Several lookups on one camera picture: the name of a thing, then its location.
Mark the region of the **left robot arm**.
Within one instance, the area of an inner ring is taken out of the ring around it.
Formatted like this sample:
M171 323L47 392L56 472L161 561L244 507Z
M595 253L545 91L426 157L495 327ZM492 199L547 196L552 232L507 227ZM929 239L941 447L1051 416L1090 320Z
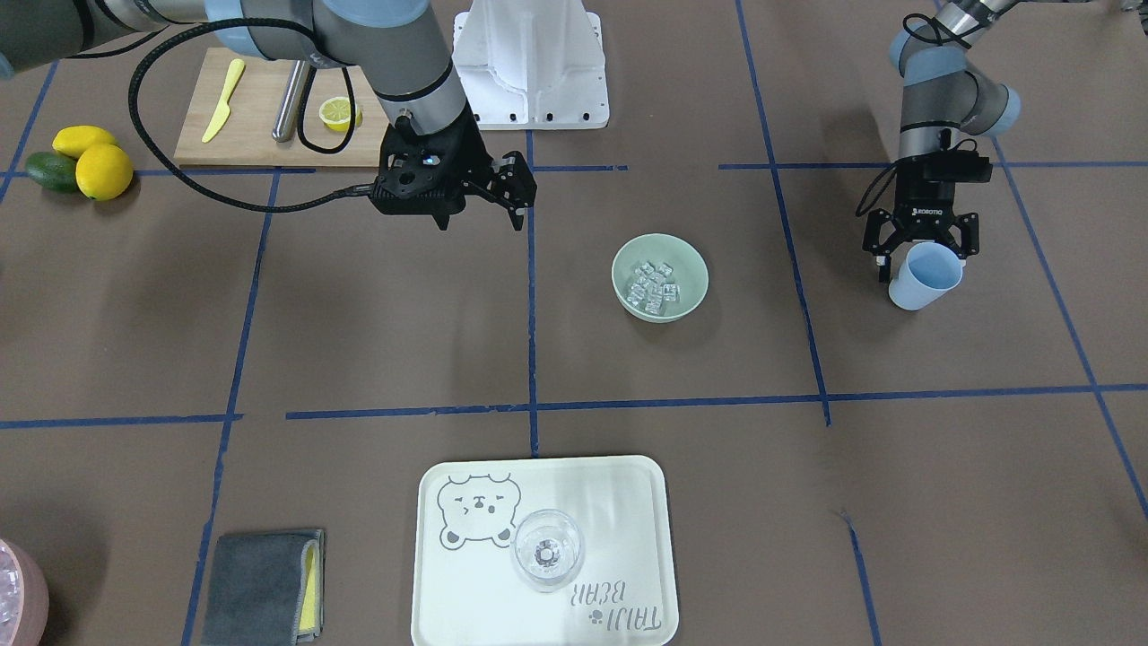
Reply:
M912 13L890 45L902 79L899 151L858 200L862 249L879 282L892 279L895 250L934 242L968 260L980 252L980 217L955 212L960 184L988 182L993 165L978 137L996 137L1021 117L1016 89L975 67L969 50L1013 1L948 1L932 16Z

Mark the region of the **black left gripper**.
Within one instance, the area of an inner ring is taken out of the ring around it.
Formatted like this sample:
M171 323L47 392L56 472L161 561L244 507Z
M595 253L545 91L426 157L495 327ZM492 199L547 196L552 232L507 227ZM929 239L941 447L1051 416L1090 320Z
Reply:
M864 252L872 254L878 282L892 282L892 254L910 241L956 246L961 266L980 252L980 216L954 215L954 181L930 181L916 176L898 176L894 210L875 208L864 216ZM952 234L954 226L959 240Z

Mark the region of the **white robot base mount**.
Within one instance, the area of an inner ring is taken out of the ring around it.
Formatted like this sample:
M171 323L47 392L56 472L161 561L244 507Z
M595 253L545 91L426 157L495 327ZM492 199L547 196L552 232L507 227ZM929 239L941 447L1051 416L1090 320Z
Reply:
M453 63L482 131L608 126L602 22L581 1L474 1Z

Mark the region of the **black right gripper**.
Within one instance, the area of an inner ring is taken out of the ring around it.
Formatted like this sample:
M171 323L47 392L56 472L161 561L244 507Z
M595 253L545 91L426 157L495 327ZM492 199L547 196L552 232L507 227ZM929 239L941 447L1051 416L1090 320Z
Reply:
M413 114L401 112L386 130L377 180L370 187L370 203L378 212L426 215L442 231L463 212L468 196L501 205L512 228L521 231L536 195L537 182L522 151L492 159L472 112L422 135L414 132Z

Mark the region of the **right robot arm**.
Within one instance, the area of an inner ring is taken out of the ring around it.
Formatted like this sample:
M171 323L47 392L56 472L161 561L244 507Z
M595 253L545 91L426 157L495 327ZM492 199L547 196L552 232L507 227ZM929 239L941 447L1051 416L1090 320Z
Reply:
M139 112L144 77L161 55L205 34L236 54L357 68L388 127L377 178L284 205L294 213L340 199L369 199L382 215L428 216L447 229L470 196L499 205L521 229L537 185L521 151L492 158L456 70L447 33L427 1L3 1L3 79L82 55L132 33L178 33L144 55L127 83L127 116L152 155L205 195L154 142Z

